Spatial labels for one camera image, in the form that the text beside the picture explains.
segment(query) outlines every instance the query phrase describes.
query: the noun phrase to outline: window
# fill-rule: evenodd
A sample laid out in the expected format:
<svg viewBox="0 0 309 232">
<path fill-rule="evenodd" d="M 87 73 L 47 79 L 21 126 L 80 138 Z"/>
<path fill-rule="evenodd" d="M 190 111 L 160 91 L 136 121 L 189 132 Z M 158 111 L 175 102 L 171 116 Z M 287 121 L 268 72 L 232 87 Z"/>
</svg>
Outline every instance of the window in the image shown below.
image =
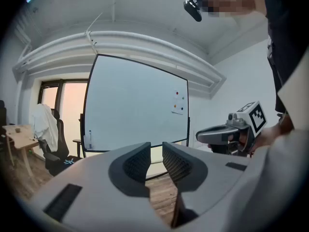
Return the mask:
<svg viewBox="0 0 309 232">
<path fill-rule="evenodd" d="M 64 124 L 64 137 L 70 155 L 77 156 L 74 139 L 80 139 L 80 114 L 83 113 L 88 79 L 68 79 L 42 82 L 38 103 L 59 111 Z"/>
</svg>

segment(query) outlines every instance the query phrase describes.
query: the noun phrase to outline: black office chair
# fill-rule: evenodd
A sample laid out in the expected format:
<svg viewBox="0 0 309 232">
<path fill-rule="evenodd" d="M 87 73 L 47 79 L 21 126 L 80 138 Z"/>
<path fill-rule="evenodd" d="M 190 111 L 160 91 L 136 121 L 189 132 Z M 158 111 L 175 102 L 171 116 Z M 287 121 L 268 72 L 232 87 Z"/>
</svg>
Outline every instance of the black office chair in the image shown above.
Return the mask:
<svg viewBox="0 0 309 232">
<path fill-rule="evenodd" d="M 0 100 L 0 149 L 6 147 L 5 129 L 2 126 L 6 126 L 6 108 L 4 101 Z"/>
<path fill-rule="evenodd" d="M 45 140 L 38 140 L 43 155 L 45 157 L 45 168 L 52 176 L 56 176 L 61 171 L 67 169 L 72 164 L 82 159 L 76 156 L 69 156 L 69 149 L 64 138 L 64 126 L 63 121 L 60 119 L 59 112 L 52 109 L 52 114 L 57 120 L 58 128 L 58 149 L 56 152 L 51 152 L 47 142 Z"/>
</svg>

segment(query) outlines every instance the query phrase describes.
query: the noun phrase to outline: camera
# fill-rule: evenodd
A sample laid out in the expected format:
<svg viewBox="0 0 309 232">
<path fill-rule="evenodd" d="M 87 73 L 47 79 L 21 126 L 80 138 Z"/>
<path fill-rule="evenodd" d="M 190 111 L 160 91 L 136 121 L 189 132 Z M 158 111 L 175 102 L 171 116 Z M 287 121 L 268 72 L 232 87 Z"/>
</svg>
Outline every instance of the camera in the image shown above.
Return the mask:
<svg viewBox="0 0 309 232">
<path fill-rule="evenodd" d="M 193 0 L 186 0 L 183 2 L 184 9 L 194 18 L 195 21 L 200 22 L 202 20 L 200 8 Z"/>
</svg>

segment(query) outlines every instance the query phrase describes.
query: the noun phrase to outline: white cloth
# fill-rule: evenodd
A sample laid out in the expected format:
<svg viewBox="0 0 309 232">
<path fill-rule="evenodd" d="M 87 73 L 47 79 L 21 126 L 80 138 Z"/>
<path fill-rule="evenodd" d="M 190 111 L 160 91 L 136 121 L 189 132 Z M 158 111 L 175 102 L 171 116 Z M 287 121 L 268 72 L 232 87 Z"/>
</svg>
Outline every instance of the white cloth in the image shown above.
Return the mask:
<svg viewBox="0 0 309 232">
<path fill-rule="evenodd" d="M 52 152 L 58 149 L 57 120 L 52 115 L 49 106 L 37 104 L 31 114 L 31 127 L 34 136 L 40 140 L 46 140 Z"/>
</svg>

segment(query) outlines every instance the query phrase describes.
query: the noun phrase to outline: black rubber pad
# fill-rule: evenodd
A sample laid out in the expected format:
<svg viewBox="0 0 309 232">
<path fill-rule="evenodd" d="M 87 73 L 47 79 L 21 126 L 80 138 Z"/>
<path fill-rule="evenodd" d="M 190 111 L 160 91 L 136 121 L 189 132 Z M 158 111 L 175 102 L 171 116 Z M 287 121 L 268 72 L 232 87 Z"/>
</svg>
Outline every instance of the black rubber pad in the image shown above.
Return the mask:
<svg viewBox="0 0 309 232">
<path fill-rule="evenodd" d="M 162 143 L 163 164 L 178 189 L 178 194 L 195 191 L 206 179 L 208 168 L 200 159 Z"/>
<path fill-rule="evenodd" d="M 226 164 L 226 167 L 234 168 L 234 169 L 237 169 L 237 170 L 240 170 L 240 171 L 245 171 L 246 168 L 247 168 L 246 165 L 238 164 L 238 163 L 235 163 L 235 162 L 228 162 Z"/>
<path fill-rule="evenodd" d="M 82 187 L 80 186 L 68 184 L 47 206 L 44 212 L 58 222 L 61 222 L 81 190 Z"/>
<path fill-rule="evenodd" d="M 110 180 L 123 194 L 149 198 L 149 189 L 145 186 L 145 180 L 151 164 L 150 147 L 149 142 L 144 143 L 110 164 L 108 169 Z"/>
</svg>

